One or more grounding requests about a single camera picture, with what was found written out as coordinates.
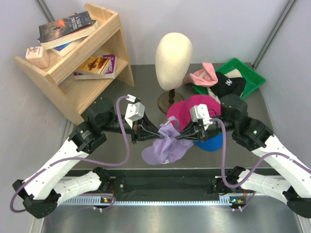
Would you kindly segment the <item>blue cap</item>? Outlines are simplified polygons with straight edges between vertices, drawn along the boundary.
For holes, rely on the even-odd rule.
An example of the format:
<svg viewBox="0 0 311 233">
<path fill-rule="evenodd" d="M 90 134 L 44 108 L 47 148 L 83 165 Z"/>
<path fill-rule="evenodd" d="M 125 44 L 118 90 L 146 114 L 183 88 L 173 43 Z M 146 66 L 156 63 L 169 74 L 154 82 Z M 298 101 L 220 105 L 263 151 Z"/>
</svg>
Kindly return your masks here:
<svg viewBox="0 0 311 233">
<path fill-rule="evenodd" d="M 219 150 L 223 145 L 223 134 L 220 133 L 217 136 L 206 140 L 205 142 L 194 141 L 194 144 L 205 151 L 213 152 Z"/>
</svg>

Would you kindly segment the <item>lavender cap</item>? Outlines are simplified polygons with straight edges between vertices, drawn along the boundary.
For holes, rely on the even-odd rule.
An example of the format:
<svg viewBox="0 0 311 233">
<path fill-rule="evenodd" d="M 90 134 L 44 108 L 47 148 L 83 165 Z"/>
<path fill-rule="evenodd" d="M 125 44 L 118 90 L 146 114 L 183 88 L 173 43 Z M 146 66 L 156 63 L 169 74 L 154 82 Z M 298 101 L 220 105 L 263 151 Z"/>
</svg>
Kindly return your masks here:
<svg viewBox="0 0 311 233">
<path fill-rule="evenodd" d="M 174 163 L 183 158 L 193 146 L 193 141 L 178 140 L 177 137 L 180 135 L 178 129 L 178 119 L 174 116 L 169 117 L 158 130 L 163 138 L 154 140 L 150 147 L 145 148 L 141 153 L 142 159 L 149 165 L 157 166 Z"/>
</svg>

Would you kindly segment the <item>magenta cap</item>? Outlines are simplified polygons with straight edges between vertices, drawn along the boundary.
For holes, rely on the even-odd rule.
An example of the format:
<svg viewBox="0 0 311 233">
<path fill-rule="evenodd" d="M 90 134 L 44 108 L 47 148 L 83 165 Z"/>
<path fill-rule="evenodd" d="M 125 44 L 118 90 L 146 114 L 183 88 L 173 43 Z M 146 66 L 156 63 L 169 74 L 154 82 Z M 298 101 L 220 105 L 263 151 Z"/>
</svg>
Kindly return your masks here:
<svg viewBox="0 0 311 233">
<path fill-rule="evenodd" d="M 178 131 L 180 132 L 191 120 L 190 108 L 199 104 L 205 104 L 207 106 L 211 117 L 221 115 L 221 106 L 215 99 L 208 95 L 194 95 L 188 100 L 172 105 L 167 112 L 167 118 L 175 117 L 178 120 Z"/>
</svg>

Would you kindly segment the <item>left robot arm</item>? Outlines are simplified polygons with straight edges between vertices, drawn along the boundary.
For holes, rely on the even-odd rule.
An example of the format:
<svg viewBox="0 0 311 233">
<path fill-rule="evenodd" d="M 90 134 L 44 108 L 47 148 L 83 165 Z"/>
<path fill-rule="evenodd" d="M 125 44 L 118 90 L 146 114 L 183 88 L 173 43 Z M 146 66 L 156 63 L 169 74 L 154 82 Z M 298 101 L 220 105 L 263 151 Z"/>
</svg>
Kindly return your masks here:
<svg viewBox="0 0 311 233">
<path fill-rule="evenodd" d="M 21 197 L 24 210 L 37 219 L 51 214 L 60 204 L 84 193 L 106 192 L 111 180 L 103 168 L 106 164 L 88 159 L 107 141 L 106 132 L 121 133 L 126 147 L 127 135 L 132 143 L 162 139 L 158 128 L 148 119 L 140 99 L 126 95 L 113 104 L 109 98 L 95 101 L 86 112 L 87 119 L 77 125 L 64 144 L 33 176 L 13 183 L 14 198 Z M 80 177 L 63 177 L 80 161 L 98 167 Z"/>
</svg>

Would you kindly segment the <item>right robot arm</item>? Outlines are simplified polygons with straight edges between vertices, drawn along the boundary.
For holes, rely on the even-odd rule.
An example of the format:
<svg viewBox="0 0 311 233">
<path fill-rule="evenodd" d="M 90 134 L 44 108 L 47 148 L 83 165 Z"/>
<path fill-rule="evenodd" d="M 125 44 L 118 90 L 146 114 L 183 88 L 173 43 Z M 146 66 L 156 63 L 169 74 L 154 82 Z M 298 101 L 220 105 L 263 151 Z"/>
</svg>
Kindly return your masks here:
<svg viewBox="0 0 311 233">
<path fill-rule="evenodd" d="M 209 116 L 204 104 L 190 108 L 190 123 L 178 140 L 206 141 L 222 134 L 221 180 L 214 185 L 218 193 L 251 190 L 286 204 L 297 215 L 311 217 L 311 170 L 291 153 L 274 132 L 248 115 L 247 104 L 229 94 L 221 98 L 221 114 Z M 226 132 L 232 139 L 259 157 L 252 169 L 236 166 L 225 171 Z"/>
</svg>

